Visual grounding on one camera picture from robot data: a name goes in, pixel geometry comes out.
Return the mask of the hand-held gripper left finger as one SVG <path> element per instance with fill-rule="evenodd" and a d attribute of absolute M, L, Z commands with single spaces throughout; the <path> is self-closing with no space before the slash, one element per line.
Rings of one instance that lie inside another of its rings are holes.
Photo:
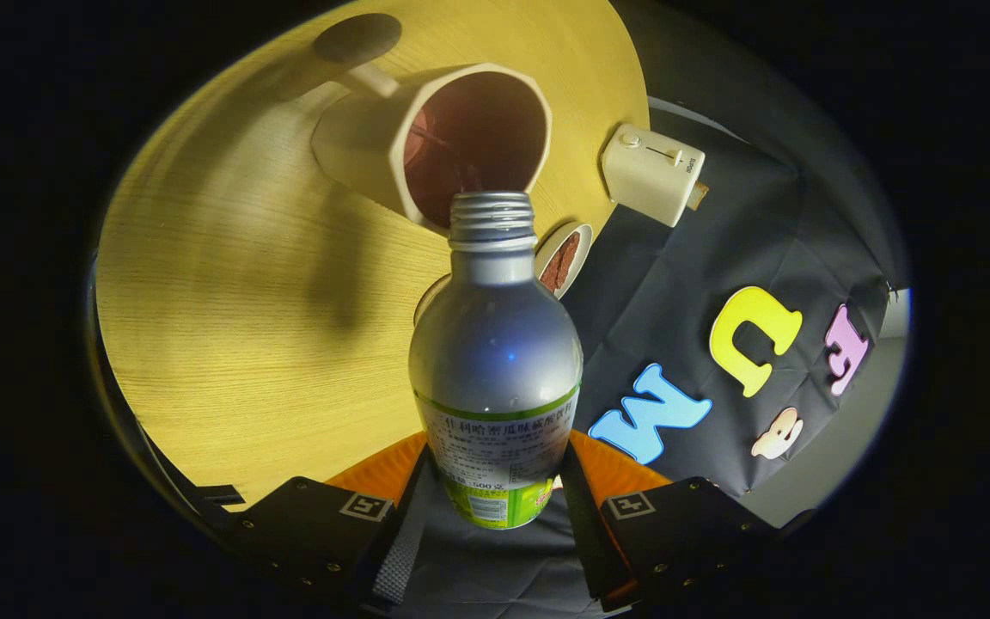
<path fill-rule="evenodd" d="M 330 481 L 296 475 L 229 528 L 233 549 L 341 608 L 402 604 L 435 493 L 424 432 Z"/>

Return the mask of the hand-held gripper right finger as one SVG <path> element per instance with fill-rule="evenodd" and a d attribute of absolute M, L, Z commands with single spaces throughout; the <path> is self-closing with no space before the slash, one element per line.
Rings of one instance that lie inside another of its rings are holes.
<path fill-rule="evenodd" d="M 674 604 L 778 559 L 813 517 L 768 524 L 704 477 L 669 481 L 573 431 L 560 477 L 588 592 L 600 604 Z"/>

